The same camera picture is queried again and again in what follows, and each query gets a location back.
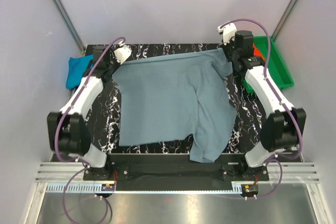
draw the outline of robotic arm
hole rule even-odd
[[[223,34],[223,48],[228,61],[233,63],[234,69],[245,79],[256,92],[265,111],[266,122],[262,125],[260,142],[244,156],[240,165],[240,173],[244,174],[251,168],[262,167],[264,161],[273,156],[275,152],[284,150],[298,144],[298,134],[293,121],[286,112],[286,105],[292,112],[301,134],[306,121],[304,109],[296,109],[278,89],[267,70],[267,78],[274,86],[271,89],[264,76],[265,62],[260,56],[254,56],[253,35],[250,31],[237,31],[231,23],[218,27]],[[281,103],[275,92],[281,97]]]
[[[102,168],[106,165],[107,155],[96,148],[91,143],[90,133],[85,125],[84,119],[96,97],[103,90],[104,85],[111,80],[112,74],[123,64],[131,55],[131,49],[123,44],[117,45],[111,58],[105,55],[103,60],[98,63],[92,75],[88,77],[90,68],[98,61],[105,47],[97,46],[93,51],[93,60],[90,61],[87,71],[84,73],[80,86],[74,93],[70,101],[60,109],[59,112],[51,112],[47,117],[48,134],[50,148],[55,151],[55,134],[60,118],[67,113],[59,133],[58,147],[61,153],[67,153],[71,157],[79,157],[92,167]],[[80,92],[76,103],[71,106],[73,100]]]

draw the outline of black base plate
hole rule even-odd
[[[129,166],[127,164],[112,163],[113,172],[117,172],[117,180],[124,181],[129,179]],[[108,172],[104,168],[90,168],[86,170],[83,180],[110,181],[114,180],[113,172]]]
[[[232,190],[231,181],[255,179],[223,176],[223,167],[241,162],[243,155],[222,154],[214,163],[193,162],[187,154],[113,154],[109,160],[118,173],[118,191]],[[268,180],[262,171],[259,175]],[[84,180],[113,179],[95,170],[84,175]]]
[[[233,174],[231,171],[236,170],[238,164],[225,164],[223,165],[223,180],[232,182],[232,181],[251,181],[254,182],[256,180],[256,175],[258,175],[258,181],[269,181],[268,172],[266,167],[258,168],[255,174],[252,175],[240,175]]]

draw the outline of red object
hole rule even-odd
[[[173,199],[172,198],[165,199],[164,202],[167,203],[167,204],[171,204],[171,203],[173,203]]]
[[[258,182],[258,174],[256,175],[256,181],[254,181],[253,185],[255,185]]]
[[[263,56],[263,54],[259,51],[259,49],[256,48],[256,45],[254,45],[254,43],[253,43],[253,47],[254,47],[254,53],[253,53],[254,56],[260,56],[260,57],[262,57],[263,60],[266,60],[265,57]]]

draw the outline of metal floor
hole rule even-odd
[[[271,190],[260,185],[260,195]],[[70,209],[89,194],[67,194]],[[46,193],[37,223],[69,223],[63,215],[62,195]],[[304,184],[282,184],[270,197],[244,201],[238,195],[148,195],[115,194],[108,198],[113,209],[103,223],[317,223]],[[79,223],[97,223],[105,205],[98,199],[88,199],[70,212]]]

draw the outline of gray t-shirt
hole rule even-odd
[[[121,92],[119,145],[193,134],[190,160],[214,162],[236,118],[222,80],[231,73],[221,48],[125,62],[112,77]]]

